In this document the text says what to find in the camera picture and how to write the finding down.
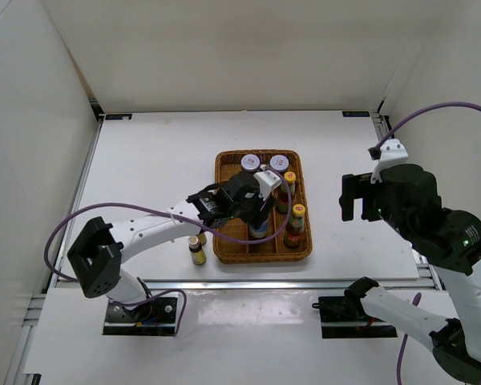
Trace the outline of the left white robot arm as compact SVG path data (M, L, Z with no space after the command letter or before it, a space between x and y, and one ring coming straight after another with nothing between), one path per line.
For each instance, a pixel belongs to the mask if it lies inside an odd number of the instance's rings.
M152 312L152 301L140 280L122 269L124 263L163 243L216 232L235 219L252 227L261 225L280 185L281 178L271 170L241 171L164 211L116 223L90 219L67 254L84 296L106 296L121 303L133 320L143 321Z

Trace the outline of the small amber bottle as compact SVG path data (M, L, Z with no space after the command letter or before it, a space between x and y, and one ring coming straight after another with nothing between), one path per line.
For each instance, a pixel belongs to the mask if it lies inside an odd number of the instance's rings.
M205 245L207 243L207 236L206 236L205 233L199 233L197 235L197 238L199 239L199 241L202 245Z
M192 262L195 265L203 265L206 262L207 258L198 236L190 236L188 238L188 249Z

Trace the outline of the silver cap shaker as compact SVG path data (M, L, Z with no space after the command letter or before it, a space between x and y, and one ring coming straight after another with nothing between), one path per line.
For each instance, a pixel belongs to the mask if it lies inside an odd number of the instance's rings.
M265 220L261 222L258 226L248 225L250 241L260 240L267 237L270 217L271 214L269 213Z

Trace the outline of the red sauce bottle yellow cap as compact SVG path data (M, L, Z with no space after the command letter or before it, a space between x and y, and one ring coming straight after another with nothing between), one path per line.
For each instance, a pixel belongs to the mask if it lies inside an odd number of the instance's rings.
M296 248L301 244L305 232L306 207L303 204L295 204L292 207L291 217L285 227L284 244L289 248Z

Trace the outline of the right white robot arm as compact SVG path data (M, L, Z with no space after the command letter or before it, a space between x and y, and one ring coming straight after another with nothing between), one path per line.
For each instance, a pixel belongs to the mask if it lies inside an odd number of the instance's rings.
M443 206L435 176L416 164L371 174L342 177L342 220L354 218L362 200L362 219L383 220L425 257L443 282L456 317L418 308L363 277L344 294L344 311L356 321L366 316L388 322L421 343L452 378L481 384L481 220Z

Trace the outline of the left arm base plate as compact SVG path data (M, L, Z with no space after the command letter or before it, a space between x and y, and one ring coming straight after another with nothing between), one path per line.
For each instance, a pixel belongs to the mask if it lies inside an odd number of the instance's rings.
M176 334L178 297L164 295L129 310L112 303L107 305L103 321L103 335L169 337Z

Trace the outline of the white lid jar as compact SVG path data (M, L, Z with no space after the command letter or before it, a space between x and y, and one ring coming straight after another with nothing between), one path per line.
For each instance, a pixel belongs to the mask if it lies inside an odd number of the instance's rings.
M289 170L289 159L283 154L276 154L270 158L269 167L274 172L284 176Z
M260 158L252 153L244 155L240 162L240 166L245 172L257 172L261 166Z

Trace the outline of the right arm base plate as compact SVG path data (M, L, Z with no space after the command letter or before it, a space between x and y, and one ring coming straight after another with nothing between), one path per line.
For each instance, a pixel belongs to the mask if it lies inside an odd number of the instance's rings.
M397 338L396 329L379 318L351 310L340 296L319 297L312 304L319 312L323 339Z

